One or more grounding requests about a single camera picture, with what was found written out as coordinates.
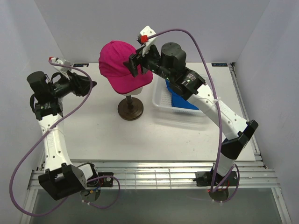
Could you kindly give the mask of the pink cap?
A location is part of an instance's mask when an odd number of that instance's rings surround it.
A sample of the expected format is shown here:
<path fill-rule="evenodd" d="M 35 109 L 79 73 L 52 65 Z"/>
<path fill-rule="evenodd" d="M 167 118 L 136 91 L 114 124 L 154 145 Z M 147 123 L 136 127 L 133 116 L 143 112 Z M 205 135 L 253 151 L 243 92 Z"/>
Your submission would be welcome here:
<path fill-rule="evenodd" d="M 138 75 L 137 77 L 133 77 L 128 68 L 123 64 L 128 61 L 129 56 L 134 54 L 135 51 L 134 46 L 123 41 L 111 41 L 100 51 L 100 74 L 108 79 L 112 88 L 118 94 L 129 94 L 150 84 L 153 80 L 151 71 L 142 74 L 141 68 L 138 67 Z"/>

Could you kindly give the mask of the blue cap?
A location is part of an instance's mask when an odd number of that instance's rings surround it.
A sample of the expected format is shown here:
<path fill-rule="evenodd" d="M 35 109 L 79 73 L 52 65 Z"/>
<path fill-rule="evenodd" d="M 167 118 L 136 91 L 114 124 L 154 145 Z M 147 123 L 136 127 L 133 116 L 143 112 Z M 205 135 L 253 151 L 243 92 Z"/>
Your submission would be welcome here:
<path fill-rule="evenodd" d="M 183 109 L 199 110 L 196 106 L 190 104 L 188 101 L 184 100 L 182 97 L 177 95 L 171 88 L 169 81 L 166 82 L 166 88 L 171 94 L 171 106 Z"/>

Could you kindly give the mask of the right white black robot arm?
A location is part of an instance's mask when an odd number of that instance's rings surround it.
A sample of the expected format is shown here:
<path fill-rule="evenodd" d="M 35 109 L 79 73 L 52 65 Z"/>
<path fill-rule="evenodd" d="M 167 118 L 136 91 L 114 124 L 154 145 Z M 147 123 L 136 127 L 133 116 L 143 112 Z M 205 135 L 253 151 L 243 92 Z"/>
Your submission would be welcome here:
<path fill-rule="evenodd" d="M 158 51 L 152 44 L 144 45 L 129 55 L 123 63 L 133 77 L 152 71 L 169 85 L 174 93 L 183 100 L 200 109 L 220 128 L 221 150 L 211 170 L 211 183 L 222 185 L 228 180 L 228 174 L 235 160 L 252 138 L 258 123 L 247 121 L 237 115 L 214 94 L 205 79 L 197 72 L 186 67 L 186 53 L 177 43 L 169 42 Z"/>

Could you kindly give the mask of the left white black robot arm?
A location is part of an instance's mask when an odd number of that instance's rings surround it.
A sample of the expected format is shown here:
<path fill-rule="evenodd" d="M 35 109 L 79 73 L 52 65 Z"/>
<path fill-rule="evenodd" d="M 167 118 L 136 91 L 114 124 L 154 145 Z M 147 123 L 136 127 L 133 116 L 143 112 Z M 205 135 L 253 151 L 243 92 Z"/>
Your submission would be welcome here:
<path fill-rule="evenodd" d="M 27 77 L 27 82 L 34 92 L 30 106 L 45 135 L 44 174 L 38 177 L 38 181 L 54 200 L 59 200 L 99 182 L 99 175 L 92 163 L 78 167 L 72 164 L 67 153 L 62 121 L 63 97 L 69 93 L 84 97 L 97 83 L 70 71 L 66 76 L 57 72 L 53 77 L 60 78 L 53 82 L 44 72 L 37 71 Z"/>

